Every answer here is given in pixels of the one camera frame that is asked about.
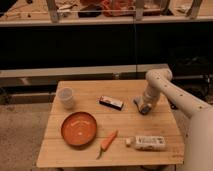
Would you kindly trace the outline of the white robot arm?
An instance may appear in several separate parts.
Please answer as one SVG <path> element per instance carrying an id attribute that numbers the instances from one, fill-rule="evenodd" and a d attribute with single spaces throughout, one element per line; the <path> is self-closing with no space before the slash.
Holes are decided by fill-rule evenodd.
<path id="1" fill-rule="evenodd" d="M 149 70 L 145 78 L 145 91 L 134 99 L 139 112 L 148 114 L 163 93 L 190 119 L 183 171 L 213 171 L 213 106 L 174 85 L 170 69 Z"/>

